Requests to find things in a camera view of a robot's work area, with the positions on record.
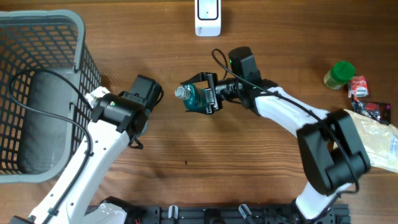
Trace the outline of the red tissue pack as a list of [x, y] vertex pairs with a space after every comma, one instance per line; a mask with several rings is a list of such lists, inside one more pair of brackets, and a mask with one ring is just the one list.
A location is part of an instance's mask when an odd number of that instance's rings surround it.
[[348, 83], [348, 97], [365, 97], [369, 95], [368, 83], [364, 76], [354, 76]]

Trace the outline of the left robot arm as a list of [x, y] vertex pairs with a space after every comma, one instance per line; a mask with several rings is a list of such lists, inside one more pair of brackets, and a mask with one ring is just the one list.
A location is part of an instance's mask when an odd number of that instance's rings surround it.
[[118, 95], [93, 91], [91, 121], [84, 139], [49, 194], [28, 218], [11, 223], [125, 223], [128, 209], [103, 202], [87, 208], [120, 153], [144, 132], [148, 117], [164, 95], [153, 79], [138, 75], [129, 91]]

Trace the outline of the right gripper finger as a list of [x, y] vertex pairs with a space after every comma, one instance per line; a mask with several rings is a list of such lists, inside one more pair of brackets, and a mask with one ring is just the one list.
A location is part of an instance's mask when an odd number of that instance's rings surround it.
[[208, 108], [206, 106], [193, 106], [193, 105], [189, 105], [188, 107], [186, 107], [186, 112], [192, 112], [192, 113], [200, 113], [200, 114], [208, 114]]
[[208, 79], [208, 72], [200, 72], [191, 77], [190, 79], [181, 82], [180, 84], [187, 85], [189, 83], [198, 83], [198, 82], [207, 81], [207, 79]]

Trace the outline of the beige plastic pouch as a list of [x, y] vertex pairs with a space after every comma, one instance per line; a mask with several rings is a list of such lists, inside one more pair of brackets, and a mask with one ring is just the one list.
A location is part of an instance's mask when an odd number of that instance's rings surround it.
[[397, 173], [397, 128], [345, 110], [353, 119], [373, 167]]

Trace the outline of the blue mouthwash bottle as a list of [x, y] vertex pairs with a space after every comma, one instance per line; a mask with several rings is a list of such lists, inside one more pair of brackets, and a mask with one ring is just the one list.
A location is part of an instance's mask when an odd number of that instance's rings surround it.
[[179, 86], [175, 90], [175, 96], [183, 100], [185, 108], [189, 105], [197, 107], [206, 106], [205, 90], [197, 88], [193, 83]]

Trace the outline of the black red packaged item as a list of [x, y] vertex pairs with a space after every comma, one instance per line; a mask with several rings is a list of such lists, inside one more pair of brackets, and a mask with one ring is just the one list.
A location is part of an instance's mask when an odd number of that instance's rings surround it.
[[371, 118], [378, 123], [391, 124], [391, 109], [389, 103], [360, 101], [357, 97], [351, 98], [351, 105], [355, 113]]

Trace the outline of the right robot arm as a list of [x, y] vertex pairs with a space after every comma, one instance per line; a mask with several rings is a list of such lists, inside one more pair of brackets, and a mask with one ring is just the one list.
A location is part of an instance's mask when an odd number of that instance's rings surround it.
[[371, 168], [349, 113], [314, 108], [262, 78], [249, 47], [228, 54], [214, 49], [211, 54], [225, 76], [219, 79], [216, 73], [200, 72], [182, 82], [175, 96], [187, 111], [210, 115], [227, 101], [282, 126], [297, 138], [307, 184], [289, 213], [275, 217], [287, 223], [348, 223], [348, 207], [337, 200], [357, 193], [359, 178]]

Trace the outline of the green lid jar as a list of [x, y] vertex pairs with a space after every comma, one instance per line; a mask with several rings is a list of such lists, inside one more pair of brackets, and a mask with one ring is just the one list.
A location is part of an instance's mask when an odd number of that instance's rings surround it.
[[324, 84], [332, 90], [339, 90], [355, 76], [354, 66], [347, 61], [340, 61], [325, 74]]

